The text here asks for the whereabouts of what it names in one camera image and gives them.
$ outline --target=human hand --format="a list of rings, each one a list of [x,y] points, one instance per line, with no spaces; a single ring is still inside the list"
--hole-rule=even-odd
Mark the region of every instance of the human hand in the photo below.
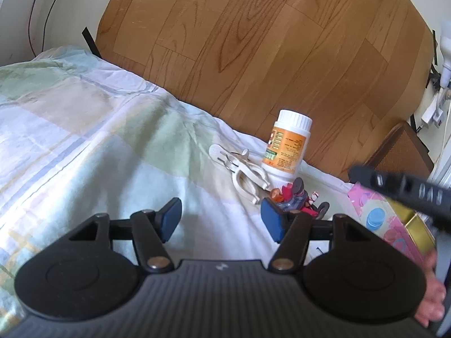
[[[440,321],[445,314],[443,301],[446,296],[445,286],[435,277],[434,267],[437,263],[436,250],[430,251],[421,266],[426,276],[426,293],[421,301],[415,319],[425,328],[430,321]]]

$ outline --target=blue circle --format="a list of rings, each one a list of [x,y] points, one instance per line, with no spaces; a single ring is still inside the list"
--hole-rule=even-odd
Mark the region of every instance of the blue circle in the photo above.
[[[371,231],[379,230],[385,220],[385,211],[382,208],[371,210],[367,217],[367,229]]]

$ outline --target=bed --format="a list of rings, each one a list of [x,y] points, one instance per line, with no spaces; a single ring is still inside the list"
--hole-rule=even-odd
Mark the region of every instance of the bed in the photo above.
[[[166,90],[75,47],[0,67],[0,332],[23,311],[14,294],[19,267],[94,213],[128,218],[172,197],[181,223],[166,248],[183,258],[261,259],[277,245],[255,206],[235,191],[227,169],[208,156],[213,143],[266,144],[182,103]],[[309,192],[334,213],[355,215],[350,184],[302,164]],[[114,248],[132,261],[131,242]],[[309,258],[318,253],[311,246]]]

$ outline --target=wooden floor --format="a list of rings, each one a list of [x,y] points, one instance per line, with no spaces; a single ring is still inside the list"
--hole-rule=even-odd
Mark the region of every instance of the wooden floor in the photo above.
[[[111,0],[102,56],[267,140],[313,119],[306,160],[346,179],[423,94],[432,35],[409,0]]]

